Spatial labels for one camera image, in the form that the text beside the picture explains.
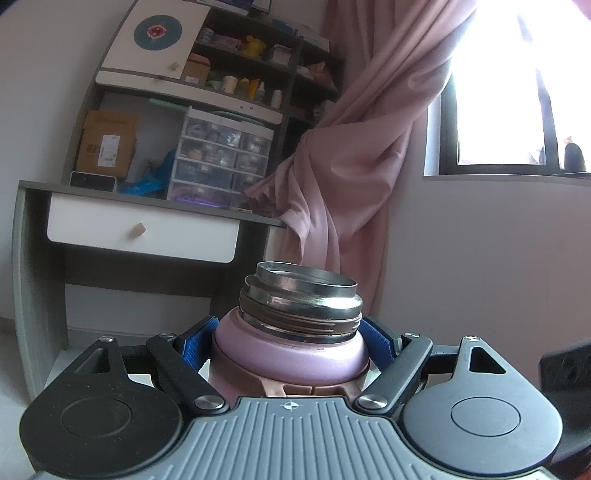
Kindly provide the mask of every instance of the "black plastic part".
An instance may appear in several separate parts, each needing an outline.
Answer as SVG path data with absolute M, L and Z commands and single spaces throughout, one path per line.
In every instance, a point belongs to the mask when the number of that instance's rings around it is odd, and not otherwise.
M 429 359 L 433 342 L 423 335 L 417 337 L 402 336 L 402 352 L 386 370 L 355 399 L 353 408 L 366 415 L 391 417 L 396 408 L 412 397 L 420 387 L 423 367 Z M 386 399 L 386 406 L 379 409 L 367 409 L 359 404 L 365 395 L 379 395 Z
M 217 415 L 229 408 L 227 401 L 215 410 L 202 410 L 195 406 L 195 399 L 203 395 L 223 397 L 197 371 L 187 365 L 172 346 L 172 341 L 156 335 L 148 339 L 146 347 L 158 366 L 158 378 L 161 383 L 166 383 L 172 388 L 194 415 Z
M 478 359 L 472 358 L 475 350 Z M 400 426 L 436 465 L 473 476 L 509 476 L 545 465 L 562 434 L 552 404 L 476 337 L 462 340 L 451 380 L 409 399 Z
M 542 392 L 564 422 L 562 439 L 548 468 L 569 480 L 591 464 L 591 341 L 544 355 L 540 376 Z
M 145 349 L 127 351 L 130 362 L 150 369 L 140 359 Z M 35 469 L 96 479 L 153 463 L 182 426 L 169 396 L 128 378 L 117 341 L 97 341 L 25 410 L 20 437 Z
M 427 375 L 453 373 L 459 351 L 458 346 L 433 345 L 433 350 L 423 372 Z

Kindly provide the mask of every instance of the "wooden knob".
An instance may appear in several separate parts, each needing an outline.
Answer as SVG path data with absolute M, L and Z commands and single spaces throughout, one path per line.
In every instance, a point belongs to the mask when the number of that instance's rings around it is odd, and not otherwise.
M 131 229 L 131 234 L 134 237 L 139 237 L 139 236 L 143 235 L 145 233 L 145 231 L 146 231 L 146 227 L 144 226 L 143 223 L 140 222 Z

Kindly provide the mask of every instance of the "white cabinet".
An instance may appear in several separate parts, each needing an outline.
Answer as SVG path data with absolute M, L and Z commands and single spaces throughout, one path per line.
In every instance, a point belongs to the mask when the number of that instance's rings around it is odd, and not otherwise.
M 239 220 L 51 194 L 47 238 L 53 242 L 218 263 L 234 259 Z
M 209 9 L 183 0 L 138 0 L 102 68 L 179 79 Z

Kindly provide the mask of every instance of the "plastic drawer organizer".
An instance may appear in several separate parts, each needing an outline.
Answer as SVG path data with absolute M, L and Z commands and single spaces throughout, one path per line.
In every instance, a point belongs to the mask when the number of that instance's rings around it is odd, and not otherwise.
M 168 199 L 240 207 L 242 192 L 264 178 L 273 130 L 189 107 Z

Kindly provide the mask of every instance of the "bottle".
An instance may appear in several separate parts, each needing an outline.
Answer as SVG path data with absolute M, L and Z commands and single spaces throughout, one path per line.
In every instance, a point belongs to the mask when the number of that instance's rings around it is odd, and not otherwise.
M 259 84 L 258 88 L 256 89 L 255 102 L 262 103 L 262 99 L 264 96 L 265 96 L 265 82 L 261 82 Z
M 306 388 L 338 388 L 352 401 L 369 365 L 356 288 L 342 275 L 260 262 L 213 335 L 209 382 L 231 404 Z
M 234 91 L 234 95 L 236 95 L 237 97 L 246 98 L 246 94 L 248 93 L 248 83 L 248 79 L 240 80 L 240 82 L 238 82 L 236 90 Z
M 238 83 L 238 79 L 236 77 L 232 77 L 231 75 L 228 75 L 223 78 L 222 90 L 226 93 L 234 93 L 237 83 Z
M 271 106 L 273 108 L 279 108 L 281 106 L 281 100 L 283 99 L 283 92 L 281 90 L 275 90 L 271 97 Z

